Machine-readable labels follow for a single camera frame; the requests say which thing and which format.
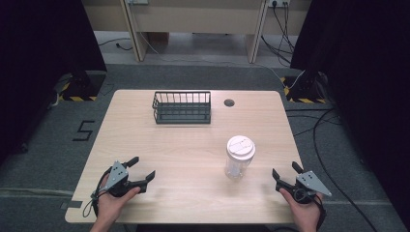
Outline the black curtain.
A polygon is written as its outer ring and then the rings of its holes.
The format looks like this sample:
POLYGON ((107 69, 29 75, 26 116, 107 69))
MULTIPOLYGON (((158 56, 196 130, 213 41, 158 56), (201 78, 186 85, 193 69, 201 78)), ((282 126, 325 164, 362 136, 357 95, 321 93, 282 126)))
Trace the black curtain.
POLYGON ((0 0, 0 164, 66 73, 103 71, 81 0, 0 0))
POLYGON ((311 0, 292 67, 328 85, 410 230, 410 0, 311 0))

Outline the person's left hand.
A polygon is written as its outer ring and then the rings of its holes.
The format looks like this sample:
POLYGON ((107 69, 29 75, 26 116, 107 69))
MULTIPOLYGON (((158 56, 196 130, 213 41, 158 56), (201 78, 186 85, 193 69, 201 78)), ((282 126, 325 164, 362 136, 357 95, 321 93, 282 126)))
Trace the person's left hand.
POLYGON ((112 224, 121 215, 123 207, 140 193, 140 188, 132 188, 124 196, 114 197, 110 193, 104 193, 99 198, 98 216, 96 223, 112 224))

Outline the beige wooden desk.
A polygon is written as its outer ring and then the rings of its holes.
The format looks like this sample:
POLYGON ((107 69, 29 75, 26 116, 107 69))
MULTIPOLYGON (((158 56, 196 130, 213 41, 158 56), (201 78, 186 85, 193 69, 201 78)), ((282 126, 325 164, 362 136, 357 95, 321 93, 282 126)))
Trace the beige wooden desk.
POLYGON ((120 0, 135 59, 142 62, 147 34, 199 33, 243 35, 248 61, 256 60, 267 0, 120 0))

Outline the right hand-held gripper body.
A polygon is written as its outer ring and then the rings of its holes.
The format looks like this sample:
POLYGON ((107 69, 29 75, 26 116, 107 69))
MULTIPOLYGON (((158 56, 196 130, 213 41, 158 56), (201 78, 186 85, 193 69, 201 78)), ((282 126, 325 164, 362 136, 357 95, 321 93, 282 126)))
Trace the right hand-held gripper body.
POLYGON ((296 176, 294 185, 285 184, 284 188, 292 195, 297 203, 307 204, 317 193, 331 196, 332 193, 322 183, 313 171, 308 171, 296 176))

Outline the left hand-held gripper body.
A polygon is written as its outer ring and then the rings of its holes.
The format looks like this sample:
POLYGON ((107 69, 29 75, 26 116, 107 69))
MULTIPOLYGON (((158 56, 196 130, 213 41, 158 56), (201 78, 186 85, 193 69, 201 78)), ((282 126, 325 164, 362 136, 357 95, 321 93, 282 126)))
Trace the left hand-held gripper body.
POLYGON ((122 197, 133 188, 138 188, 136 182, 128 180, 129 172, 123 164, 116 160, 110 168, 109 175, 103 189, 114 197, 122 197))

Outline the person's right hand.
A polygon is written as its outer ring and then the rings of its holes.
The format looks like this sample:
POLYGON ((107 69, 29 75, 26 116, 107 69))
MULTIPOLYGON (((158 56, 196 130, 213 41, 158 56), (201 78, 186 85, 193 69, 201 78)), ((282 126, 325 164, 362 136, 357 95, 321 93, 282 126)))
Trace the person's right hand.
POLYGON ((282 197, 286 200, 292 213, 293 221, 297 228, 300 227, 316 227, 320 219, 319 207, 311 202, 309 204, 300 204, 294 200, 292 195, 285 189, 279 190, 282 197))

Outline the clear jar with white lid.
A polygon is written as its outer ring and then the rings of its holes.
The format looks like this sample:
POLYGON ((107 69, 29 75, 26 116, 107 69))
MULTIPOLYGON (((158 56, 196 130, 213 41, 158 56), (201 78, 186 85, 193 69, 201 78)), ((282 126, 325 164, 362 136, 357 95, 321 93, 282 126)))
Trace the clear jar with white lid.
POLYGON ((241 179, 256 152, 254 142, 243 135, 235 135, 226 143, 225 175, 230 179, 241 179))

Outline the grey tape strip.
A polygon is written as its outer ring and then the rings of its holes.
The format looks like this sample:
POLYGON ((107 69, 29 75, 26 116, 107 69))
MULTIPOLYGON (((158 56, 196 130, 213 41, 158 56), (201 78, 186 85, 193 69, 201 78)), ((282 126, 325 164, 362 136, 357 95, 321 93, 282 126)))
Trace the grey tape strip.
POLYGON ((69 208, 76 208, 79 209, 81 208, 82 201, 68 201, 68 202, 62 202, 60 205, 60 209, 62 210, 67 210, 69 208))

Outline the black stand base with hazard tape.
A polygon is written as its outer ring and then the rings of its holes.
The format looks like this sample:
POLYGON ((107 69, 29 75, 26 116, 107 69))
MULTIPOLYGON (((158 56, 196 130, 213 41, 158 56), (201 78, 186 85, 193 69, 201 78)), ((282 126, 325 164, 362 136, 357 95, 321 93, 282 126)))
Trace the black stand base with hazard tape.
POLYGON ((325 103, 325 94, 321 89, 320 75, 304 78, 301 72, 296 76, 284 76, 280 78, 283 92, 289 102, 301 103, 325 103))
POLYGON ((85 77, 71 75, 58 93, 59 101, 95 101, 106 78, 105 72, 87 72, 85 77))

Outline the black wire basket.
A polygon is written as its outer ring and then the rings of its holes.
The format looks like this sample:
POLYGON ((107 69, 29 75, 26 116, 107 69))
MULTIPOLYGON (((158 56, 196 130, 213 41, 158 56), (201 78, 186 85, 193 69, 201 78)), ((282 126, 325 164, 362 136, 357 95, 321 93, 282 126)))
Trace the black wire basket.
POLYGON ((210 91, 157 91, 152 108, 157 124, 210 124, 210 91))

